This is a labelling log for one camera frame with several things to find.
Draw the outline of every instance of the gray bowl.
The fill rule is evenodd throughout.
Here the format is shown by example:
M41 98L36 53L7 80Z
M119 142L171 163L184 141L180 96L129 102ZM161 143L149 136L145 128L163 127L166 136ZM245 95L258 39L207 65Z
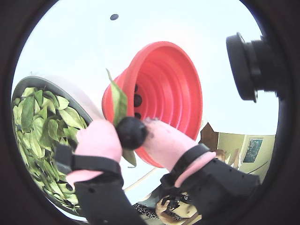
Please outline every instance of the gray bowl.
M38 77L38 76L25 77L16 85L13 96L12 96L11 110L13 110L14 100L16 98L20 98L21 95L23 94L24 90L27 87L36 87L38 89L48 90L48 91L51 91L54 95L59 95L59 96L62 96L64 98L66 98L70 102L69 106L74 108L79 113L79 115L81 115L84 118L87 125L89 125L92 122L92 118L87 114L87 112L68 93L66 93L63 89L61 89L59 86L52 83L51 81L49 81L47 79L44 79L44 78L41 78L41 77ZM57 207L62 209L63 211L66 211L66 212L68 212L72 215L78 216L77 213L74 213L72 210L63 207L54 198L49 197L48 199L53 204L55 204Z

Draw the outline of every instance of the black knob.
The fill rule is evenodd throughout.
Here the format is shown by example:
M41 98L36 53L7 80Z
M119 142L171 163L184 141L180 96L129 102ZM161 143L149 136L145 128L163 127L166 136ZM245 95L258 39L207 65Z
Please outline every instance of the black knob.
M116 130L122 147L129 150L141 147L147 136L145 124L135 117L123 118Z
M264 37L245 42L240 33L226 39L232 74L243 100L257 101L257 91L279 92L279 70Z

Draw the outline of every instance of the pile of leaves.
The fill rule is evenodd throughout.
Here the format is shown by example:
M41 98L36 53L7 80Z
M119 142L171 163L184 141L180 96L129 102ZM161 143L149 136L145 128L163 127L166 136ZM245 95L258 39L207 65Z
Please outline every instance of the pile of leaves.
M58 143L76 146L76 134L87 124L69 101L48 90L28 87L13 100L15 136L20 154L35 183L49 199L79 214L75 190L54 163Z

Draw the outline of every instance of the black sphere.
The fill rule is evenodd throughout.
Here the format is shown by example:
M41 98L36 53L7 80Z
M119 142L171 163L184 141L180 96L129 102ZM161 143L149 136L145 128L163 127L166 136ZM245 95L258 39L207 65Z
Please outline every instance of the black sphere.
M146 126L135 117L123 118L116 130L122 147L128 150L141 147L147 135Z

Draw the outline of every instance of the bay leaf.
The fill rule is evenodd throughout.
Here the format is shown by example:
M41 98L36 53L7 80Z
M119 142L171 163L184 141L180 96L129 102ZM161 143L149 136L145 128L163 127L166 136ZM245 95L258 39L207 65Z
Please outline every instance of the bay leaf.
M111 74L108 69L108 77L111 81L112 88L112 102L114 110L113 124L117 126L118 123L127 115L127 96L123 90L112 80Z
M26 149L31 149L31 146L30 146L30 133L25 133L23 135L23 143L24 143Z
M25 91L23 92L21 97L28 97L29 95L34 93L34 91L35 91L35 88L25 88Z
M42 108L41 111L38 112L38 115L40 115L44 120L47 119L47 106Z
M14 113L15 124L18 124L18 122L17 122L17 120L18 120L18 107L16 105L13 108L13 113Z
M42 136L39 139L39 144L43 148L52 147L53 139L49 136L49 121L56 120L56 119L57 119L57 116L50 116L45 120L45 122L43 124Z
M15 98L14 104L18 106L20 103L20 99L18 97Z
M18 105L17 124L21 124L21 115L24 106L24 101L25 100L21 101Z
M20 154L21 154L21 156L22 156L23 162L24 162L26 165L29 165L28 160L27 160L27 157L26 157L26 155L25 155L25 152L24 152L23 147L22 147L21 144L19 144L19 151L20 151Z
M35 99L35 100L34 100L34 115L38 114L39 111L41 111L41 108L39 107L38 102L37 102L37 100Z
M30 134L30 146L31 150L38 158L43 157L41 146L39 146L38 141L32 132Z
M57 128L57 135L58 135L58 137L67 137L65 135L64 130L63 130L63 128L67 127L67 125L64 122L64 120L56 120L56 122L57 122L57 125L58 125L58 128Z
M52 182L49 183L51 190L54 193L59 194L61 197L64 197L64 194L62 193L60 187L57 185L57 183L53 180Z
M85 122L85 120L84 120L84 118L83 118L82 116L80 116L80 120L81 120L81 122L82 122L84 128L87 128L88 125L86 124L86 122Z
M78 143L78 140L76 138L78 129L76 129L75 127L68 127L68 130L69 130L70 138L76 141L76 143Z
M56 96L56 98L59 103L59 107L57 108L58 110L63 110L65 108L67 108L67 106L70 103L67 99L65 99L64 97L61 97L61 96Z
M42 106L43 103L43 91L42 90L38 90L36 92L34 92L34 97L38 103L38 106Z
M29 96L24 100L24 106L21 114L21 127L24 132L30 131L34 113L34 97Z
M69 195L67 200L74 205L78 204L78 199L75 194Z
M50 99L47 99L46 97L43 99L43 103L42 103L42 108L44 108L44 107L49 109L53 114L56 113L53 101L51 101Z
M56 140L57 142L59 142L58 136L57 136L57 128L58 128L58 124L55 120L50 120L49 121L49 136Z
M136 167L136 158L135 158L135 154L133 151L131 150L127 150L127 149L123 149L123 154L122 156L124 157L124 159L126 159L126 161L128 161L131 165L133 165L134 167Z
M53 103L54 103L55 108L58 109L59 103L58 103L58 101L57 101L56 96L55 96L52 92L50 92L50 91L47 90L47 91L44 91L44 92L43 92L43 95L44 95L44 96L50 97L50 98L53 100Z
M39 140L42 136L44 122L45 122L45 120L41 117L36 118L32 122L34 134L35 134L37 140Z
M79 129L84 129L84 126L80 120L79 114L75 109L68 106L67 108L65 108L63 110L59 110L59 113L60 113L62 119L64 120L64 122L68 126L79 128Z

